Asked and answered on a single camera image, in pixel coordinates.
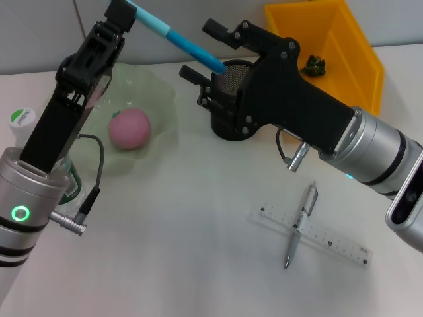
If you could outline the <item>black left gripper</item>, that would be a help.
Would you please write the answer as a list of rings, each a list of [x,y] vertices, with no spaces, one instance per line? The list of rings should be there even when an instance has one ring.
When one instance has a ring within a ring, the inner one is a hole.
[[[56,87],[19,159],[50,173],[70,150],[96,103],[107,90],[137,9],[129,1],[111,1],[77,53],[56,73]]]

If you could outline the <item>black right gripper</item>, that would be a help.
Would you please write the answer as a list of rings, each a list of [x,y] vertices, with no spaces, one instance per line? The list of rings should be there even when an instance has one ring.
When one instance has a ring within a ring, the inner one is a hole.
[[[297,40],[282,38],[247,20],[230,32],[209,18],[202,31],[230,48],[244,47],[260,57],[239,88],[236,117],[235,99],[231,95],[183,65],[179,75],[200,87],[199,106],[232,131],[247,127],[255,133],[264,125],[278,125],[324,153],[335,152],[354,111],[301,76],[298,67],[301,46]]]

